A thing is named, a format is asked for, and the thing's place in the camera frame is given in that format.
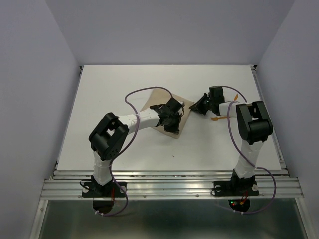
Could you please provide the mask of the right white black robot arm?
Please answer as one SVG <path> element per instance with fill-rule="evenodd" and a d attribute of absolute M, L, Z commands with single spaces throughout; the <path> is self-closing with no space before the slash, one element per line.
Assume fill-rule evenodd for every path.
<path fill-rule="evenodd" d="M 252 193 L 259 195 L 255 180 L 257 159 L 264 142 L 273 133 L 273 125 L 263 101 L 247 102 L 246 98 L 233 87 L 245 102 L 236 100 L 227 102 L 223 89 L 225 86 L 213 86 L 190 110 L 205 115 L 208 111 L 227 118 L 230 138 L 239 153 L 239 159 L 228 181 L 214 181 L 213 194 L 222 196 L 241 196 Z"/>

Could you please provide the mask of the beige cloth napkin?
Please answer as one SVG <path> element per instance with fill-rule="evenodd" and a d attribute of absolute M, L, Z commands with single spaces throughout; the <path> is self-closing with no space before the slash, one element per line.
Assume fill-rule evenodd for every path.
<path fill-rule="evenodd" d="M 188 120 L 188 117 L 190 115 L 190 109 L 189 107 L 192 106 L 194 104 L 193 101 L 190 101 L 188 99 L 185 99 L 181 96 L 178 96 L 176 94 L 173 94 L 173 97 L 175 99 L 177 99 L 178 101 L 183 101 L 185 103 L 184 106 L 184 114 L 181 117 L 181 122 L 179 125 L 179 134 L 173 134 L 173 133 L 169 133 L 166 132 L 164 130 L 163 126 L 159 126 L 159 127 L 153 127 L 153 130 L 156 130 L 157 132 L 160 132 L 166 136 L 172 137 L 174 139 L 179 139 L 181 137 L 182 131 L 185 127 L 185 124 Z M 146 101 L 146 103 L 144 104 L 144 106 L 141 108 L 141 111 L 145 110 L 146 108 L 149 108 L 152 105 L 159 105 L 159 104 L 164 104 L 166 103 L 168 100 L 170 99 L 170 94 L 162 89 L 153 89 L 153 91 L 151 92 L 150 97 L 148 98 L 148 100 Z"/>

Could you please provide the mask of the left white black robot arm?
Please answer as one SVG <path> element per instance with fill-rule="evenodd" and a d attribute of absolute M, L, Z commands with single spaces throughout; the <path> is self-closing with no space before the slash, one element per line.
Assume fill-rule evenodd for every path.
<path fill-rule="evenodd" d="M 116 116 L 107 113 L 89 136 L 95 160 L 91 181 L 85 186 L 87 191 L 93 193 L 93 197 L 110 197 L 115 187 L 111 165 L 120 155 L 127 136 L 153 127 L 163 127 L 165 132 L 178 135 L 183 113 L 184 102 L 175 98 L 136 114 Z"/>

